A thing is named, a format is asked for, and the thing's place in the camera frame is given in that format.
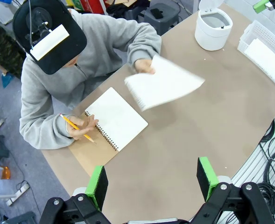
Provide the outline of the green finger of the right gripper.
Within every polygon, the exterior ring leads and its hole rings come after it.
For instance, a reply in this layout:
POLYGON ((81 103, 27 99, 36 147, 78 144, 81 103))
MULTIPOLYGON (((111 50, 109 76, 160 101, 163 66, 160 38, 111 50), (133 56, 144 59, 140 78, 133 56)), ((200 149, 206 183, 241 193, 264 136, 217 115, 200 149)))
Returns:
POLYGON ((273 11, 275 10, 275 0, 260 0, 253 5, 254 11, 258 14, 264 10, 273 11))

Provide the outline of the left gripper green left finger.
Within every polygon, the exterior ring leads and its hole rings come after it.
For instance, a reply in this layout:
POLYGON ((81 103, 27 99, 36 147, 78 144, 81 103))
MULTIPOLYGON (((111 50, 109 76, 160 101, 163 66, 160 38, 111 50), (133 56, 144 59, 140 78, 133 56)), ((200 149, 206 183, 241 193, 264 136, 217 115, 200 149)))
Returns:
POLYGON ((104 166, 96 166, 84 193, 69 200, 59 197, 49 199, 42 212, 41 224, 108 224, 102 213, 108 188, 104 166))

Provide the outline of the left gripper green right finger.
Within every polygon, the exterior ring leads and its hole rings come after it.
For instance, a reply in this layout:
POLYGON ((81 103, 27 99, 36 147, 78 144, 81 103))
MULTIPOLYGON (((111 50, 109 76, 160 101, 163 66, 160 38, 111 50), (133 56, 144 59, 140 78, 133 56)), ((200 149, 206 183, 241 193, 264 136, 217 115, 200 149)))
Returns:
POLYGON ((216 224, 224 211, 233 212, 240 224, 274 223, 256 183, 236 187, 220 182, 207 157, 197 160, 197 180, 205 203, 191 220, 192 224, 216 224))

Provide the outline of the person's right hand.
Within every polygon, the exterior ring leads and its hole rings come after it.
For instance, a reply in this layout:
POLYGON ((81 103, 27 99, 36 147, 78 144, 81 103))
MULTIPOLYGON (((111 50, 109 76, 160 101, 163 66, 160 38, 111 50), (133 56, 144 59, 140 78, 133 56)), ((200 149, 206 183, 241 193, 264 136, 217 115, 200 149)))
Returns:
POLYGON ((78 129, 76 129, 71 124, 66 123, 66 130, 69 136, 75 140, 84 137, 84 135, 88 135, 89 132, 92 131, 99 122, 98 119, 94 118, 94 115, 88 117, 85 116, 83 119, 70 115, 68 117, 68 120, 70 120, 74 125, 78 127, 78 129))

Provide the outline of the person's left hand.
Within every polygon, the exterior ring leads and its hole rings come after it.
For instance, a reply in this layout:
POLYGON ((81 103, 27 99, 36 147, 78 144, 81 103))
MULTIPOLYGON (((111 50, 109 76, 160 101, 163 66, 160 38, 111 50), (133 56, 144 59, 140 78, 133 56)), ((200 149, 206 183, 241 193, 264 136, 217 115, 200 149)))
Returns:
POLYGON ((152 68, 151 65, 152 65, 151 59, 139 59, 134 62, 134 69, 138 73, 154 74, 155 69, 152 68))

